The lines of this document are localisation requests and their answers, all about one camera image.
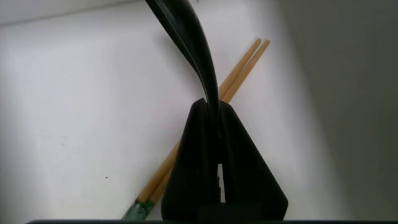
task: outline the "black utensil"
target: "black utensil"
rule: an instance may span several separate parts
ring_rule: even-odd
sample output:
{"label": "black utensil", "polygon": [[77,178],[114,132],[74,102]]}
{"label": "black utensil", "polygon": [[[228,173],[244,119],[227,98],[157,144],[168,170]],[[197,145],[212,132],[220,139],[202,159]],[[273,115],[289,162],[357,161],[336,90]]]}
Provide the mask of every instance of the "black utensil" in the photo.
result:
{"label": "black utensil", "polygon": [[[208,103],[192,104],[162,200],[162,218],[176,221],[281,220],[287,199],[232,107],[219,103],[210,51],[186,0],[146,0],[198,74]],[[218,164],[226,203],[220,203]]]}

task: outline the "white wall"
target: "white wall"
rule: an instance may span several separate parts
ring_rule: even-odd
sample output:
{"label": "white wall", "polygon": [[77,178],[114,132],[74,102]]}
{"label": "white wall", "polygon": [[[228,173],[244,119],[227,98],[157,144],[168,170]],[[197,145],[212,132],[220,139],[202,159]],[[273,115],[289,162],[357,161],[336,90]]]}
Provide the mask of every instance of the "white wall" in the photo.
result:
{"label": "white wall", "polygon": [[398,219],[398,2],[280,6],[352,216]]}
{"label": "white wall", "polygon": [[[396,7],[278,2],[195,10],[219,83],[271,40],[231,104],[286,219],[396,217]],[[121,217],[202,96],[143,1],[0,27],[0,222]]]}
{"label": "white wall", "polygon": [[129,0],[0,0],[0,26],[43,19]]}

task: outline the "black curved handle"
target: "black curved handle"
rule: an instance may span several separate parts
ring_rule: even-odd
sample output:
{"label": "black curved handle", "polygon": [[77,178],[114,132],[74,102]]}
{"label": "black curved handle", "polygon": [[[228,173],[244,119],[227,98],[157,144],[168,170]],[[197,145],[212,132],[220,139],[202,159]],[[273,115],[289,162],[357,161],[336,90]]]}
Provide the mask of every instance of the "black curved handle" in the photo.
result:
{"label": "black curved handle", "polygon": [[205,89],[211,122],[219,115],[218,85],[200,22],[187,0],[146,0],[163,28],[196,71]]}

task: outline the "chopstick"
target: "chopstick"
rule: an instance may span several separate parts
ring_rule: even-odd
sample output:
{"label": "chopstick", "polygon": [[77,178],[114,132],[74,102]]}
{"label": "chopstick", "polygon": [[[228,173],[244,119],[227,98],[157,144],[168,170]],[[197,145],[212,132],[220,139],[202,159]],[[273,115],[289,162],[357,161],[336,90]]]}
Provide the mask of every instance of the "chopstick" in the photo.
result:
{"label": "chopstick", "polygon": [[[219,97],[221,100],[223,100],[224,95],[227,92],[229,92],[228,98],[232,98],[233,95],[236,93],[236,91],[238,89],[236,89],[236,91],[228,91],[228,90],[230,89],[230,86],[233,85],[234,80],[238,77],[239,73],[241,73],[242,69],[244,70],[245,65],[247,64],[247,62],[249,61],[249,59],[251,58],[253,53],[256,51],[256,49],[258,48],[260,43],[261,43],[260,38],[258,38],[254,41],[254,43],[249,48],[249,50],[243,55],[243,57],[240,59],[240,61],[235,65],[235,67],[232,69],[232,71],[226,77],[224,82],[220,85],[218,91],[219,91]],[[130,208],[127,210],[127,212],[124,214],[122,219],[137,220],[137,218],[138,219],[142,218],[142,216],[143,216],[142,214],[137,214],[137,213],[134,214],[134,212],[138,211],[138,213],[140,213],[141,210],[143,212],[150,210],[150,209],[146,208],[147,200],[150,198],[150,196],[152,194],[155,193],[155,191],[157,191],[156,189],[158,186],[163,187],[163,185],[161,183],[164,182],[164,189],[163,190],[160,189],[156,192],[156,193],[159,193],[159,192],[161,193],[160,197],[155,196],[152,198],[155,201],[152,201],[152,200],[149,200],[149,201],[153,202],[153,204],[155,204],[163,196],[165,186],[167,185],[167,181],[169,180],[170,170],[175,162],[175,157],[177,155],[179,144],[180,144],[180,141],[177,141],[177,143],[174,145],[170,154],[166,157],[166,159],[163,161],[163,163],[160,165],[160,167],[155,171],[154,175],[149,179],[146,186],[143,188],[141,193],[138,195],[138,197],[136,198],[133,205],[131,205]]]}
{"label": "chopstick", "polygon": [[243,81],[249,75],[253,67],[256,65],[257,61],[260,59],[262,53],[266,50],[269,45],[269,40],[266,40],[259,50],[254,54],[253,58],[250,59],[248,64],[242,69],[242,72],[236,77],[235,81],[231,84],[230,88],[226,91],[225,95],[221,99],[225,103],[229,103],[232,97],[235,95],[239,87],[242,85]]}
{"label": "chopstick", "polygon": [[[235,93],[237,92],[239,87],[242,85],[243,81],[246,79],[246,77],[249,75],[250,71],[256,65],[257,61],[260,59],[261,55],[264,53],[264,51],[266,50],[268,45],[269,45],[269,40],[266,40],[261,45],[261,47],[258,49],[256,54],[254,54],[253,58],[250,59],[248,64],[241,70],[240,73],[238,73],[236,78],[231,82],[230,87],[227,90],[225,90],[225,94],[221,98],[222,101],[224,101],[225,103],[229,103],[231,101],[232,97],[235,95]],[[152,207],[162,198],[162,196],[166,190],[167,182],[169,181],[171,171],[172,171],[172,169],[169,170],[167,175],[161,181],[161,184],[156,188],[154,194],[152,194],[152,195],[154,195],[154,197],[150,196],[150,198],[148,200],[148,203],[150,204],[150,209],[152,209]]]}

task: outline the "white background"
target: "white background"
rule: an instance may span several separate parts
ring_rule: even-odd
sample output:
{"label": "white background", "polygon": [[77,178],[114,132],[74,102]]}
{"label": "white background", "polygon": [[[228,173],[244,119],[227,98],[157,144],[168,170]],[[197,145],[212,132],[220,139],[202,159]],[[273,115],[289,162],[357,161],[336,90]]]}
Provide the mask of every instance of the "white background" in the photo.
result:
{"label": "white background", "polygon": [[[286,7],[194,8],[219,84],[255,37],[271,40],[231,105],[289,200],[286,219],[380,218],[349,209]],[[0,27],[0,222],[120,218],[203,95],[144,1]]]}

